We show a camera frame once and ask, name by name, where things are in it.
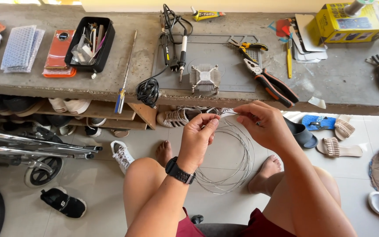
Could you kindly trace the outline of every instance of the hand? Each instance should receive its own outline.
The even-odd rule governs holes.
[[[180,169],[192,174],[203,163],[207,146],[213,142],[219,119],[219,115],[202,113],[185,125],[176,161]]]
[[[233,111],[240,114],[236,120],[261,146],[276,153],[289,152],[294,146],[299,147],[280,110],[256,100],[248,105],[238,106]]]

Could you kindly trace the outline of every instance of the black plastic box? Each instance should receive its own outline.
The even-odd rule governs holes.
[[[103,41],[103,45],[98,52],[96,62],[93,65],[71,64],[71,59],[73,57],[71,50],[80,41],[83,27],[87,26],[89,23],[97,23],[98,25],[103,25],[105,28],[105,40]],[[115,29],[113,28],[113,22],[109,18],[92,16],[83,17],[75,30],[74,37],[72,38],[70,47],[68,48],[65,56],[65,63],[71,67],[75,67],[77,71],[89,71],[94,73],[102,72],[106,61],[108,60],[114,37]]]

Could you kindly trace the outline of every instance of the yellow box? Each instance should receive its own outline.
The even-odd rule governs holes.
[[[344,12],[350,3],[325,4],[315,17],[325,43],[358,43],[379,39],[379,2],[366,5],[352,18]]]

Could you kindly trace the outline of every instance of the concrete countertop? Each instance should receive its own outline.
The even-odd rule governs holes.
[[[92,73],[77,73],[73,78],[45,78],[43,66],[53,38],[53,32],[75,29],[84,16],[108,17],[114,23],[116,35],[108,61],[102,73],[91,79]],[[366,57],[379,54],[379,40],[371,43],[327,44],[329,58],[319,63],[297,63],[293,60],[292,79],[287,79],[286,45],[267,26],[278,19],[293,17],[292,13],[227,13],[201,22],[194,22],[190,13],[183,17],[194,25],[194,33],[253,33],[269,47],[262,52],[262,65],[288,84],[300,102],[292,110],[328,113],[379,114],[379,88],[373,73],[374,66],[364,62]],[[125,69],[135,29],[138,36],[127,80],[127,102],[138,102],[135,87],[149,78],[154,52],[160,33],[158,13],[86,13],[81,6],[65,5],[6,5],[0,4],[0,22],[7,29],[1,34],[0,65],[12,28],[36,24],[46,30],[31,73],[3,73],[0,70],[0,93],[42,97],[75,97],[116,101],[123,84]],[[210,105],[233,107],[260,99],[281,109],[264,88],[255,93],[220,92],[211,98],[197,98],[189,90],[162,90],[159,104]],[[327,110],[307,101],[312,97],[325,100]]]

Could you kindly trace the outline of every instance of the bare foot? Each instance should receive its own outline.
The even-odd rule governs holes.
[[[282,171],[282,164],[275,155],[269,156],[264,163],[260,171],[248,184],[248,190],[252,194],[259,194],[261,192],[261,183],[268,177]]]
[[[162,142],[156,150],[156,159],[159,164],[166,167],[166,164],[170,159],[172,159],[172,148],[171,143],[166,140]]]

